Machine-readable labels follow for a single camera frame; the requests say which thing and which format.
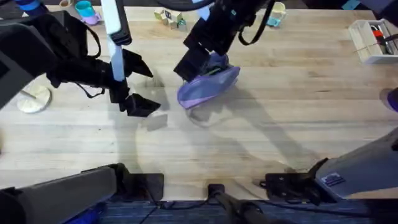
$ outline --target purple object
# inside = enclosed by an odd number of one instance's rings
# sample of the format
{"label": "purple object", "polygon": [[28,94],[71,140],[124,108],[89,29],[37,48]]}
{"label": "purple object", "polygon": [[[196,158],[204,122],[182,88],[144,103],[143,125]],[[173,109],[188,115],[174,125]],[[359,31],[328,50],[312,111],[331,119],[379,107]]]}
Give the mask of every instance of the purple object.
{"label": "purple object", "polygon": [[187,109],[193,108],[222,93],[236,83],[241,68],[231,66],[226,55],[212,54],[207,68],[224,69],[222,72],[198,75],[192,82],[185,83],[177,93],[180,105]]}
{"label": "purple object", "polygon": [[387,95],[387,101],[394,111],[398,112],[398,88],[391,90]]}
{"label": "purple object", "polygon": [[95,25],[98,23],[99,20],[101,20],[101,16],[100,14],[98,14],[98,12],[96,12],[94,14],[94,16],[90,16],[90,17],[82,17],[81,20],[89,25]]}

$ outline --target black bracket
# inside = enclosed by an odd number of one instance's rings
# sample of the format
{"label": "black bracket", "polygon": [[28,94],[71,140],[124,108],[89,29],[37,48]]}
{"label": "black bracket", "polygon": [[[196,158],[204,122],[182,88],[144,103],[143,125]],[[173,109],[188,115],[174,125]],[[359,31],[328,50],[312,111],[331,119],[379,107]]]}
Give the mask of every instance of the black bracket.
{"label": "black bracket", "polygon": [[114,199],[128,201],[162,200],[164,195],[163,174],[130,174],[122,163],[111,164],[108,167],[115,170],[118,191]]}
{"label": "black bracket", "polygon": [[299,174],[266,174],[260,181],[260,187],[267,190],[270,200],[283,200],[287,203],[336,203],[329,193],[315,182],[317,170],[328,160],[316,163],[307,173]]}

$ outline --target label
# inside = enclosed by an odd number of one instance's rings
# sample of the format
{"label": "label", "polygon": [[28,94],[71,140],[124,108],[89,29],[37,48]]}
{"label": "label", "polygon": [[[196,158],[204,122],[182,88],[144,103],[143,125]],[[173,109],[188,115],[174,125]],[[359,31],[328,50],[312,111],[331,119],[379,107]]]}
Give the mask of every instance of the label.
{"label": "label", "polygon": [[322,182],[326,184],[328,187],[332,187],[334,185],[341,184],[346,180],[342,178],[338,173],[334,172],[327,176],[321,178]]}

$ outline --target white pole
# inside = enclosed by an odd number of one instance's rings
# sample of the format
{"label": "white pole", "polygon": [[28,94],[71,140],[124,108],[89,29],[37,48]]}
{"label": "white pole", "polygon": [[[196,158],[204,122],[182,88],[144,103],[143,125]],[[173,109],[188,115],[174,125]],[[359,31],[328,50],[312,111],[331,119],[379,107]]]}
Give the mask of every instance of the white pole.
{"label": "white pole", "polygon": [[[115,0],[101,0],[103,18],[105,21],[105,29],[108,42],[109,55],[112,62],[112,72],[113,78],[116,81],[122,82],[126,76],[124,75],[124,65],[123,65],[123,49],[121,46],[116,45],[111,34],[115,34],[121,30],[121,21],[118,12],[118,7],[116,6]],[[133,87],[129,86],[132,92],[135,92]]]}

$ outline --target black clamp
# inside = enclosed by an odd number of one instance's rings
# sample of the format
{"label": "black clamp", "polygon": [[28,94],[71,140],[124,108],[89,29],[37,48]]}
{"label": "black clamp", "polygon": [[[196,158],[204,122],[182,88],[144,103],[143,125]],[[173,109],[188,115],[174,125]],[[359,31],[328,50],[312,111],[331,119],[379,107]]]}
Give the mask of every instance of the black clamp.
{"label": "black clamp", "polygon": [[317,162],[307,173],[299,174],[266,174],[259,186],[267,190],[270,200],[284,200],[287,203],[309,202],[314,205],[335,203],[328,192],[315,182],[317,170],[328,160]]}

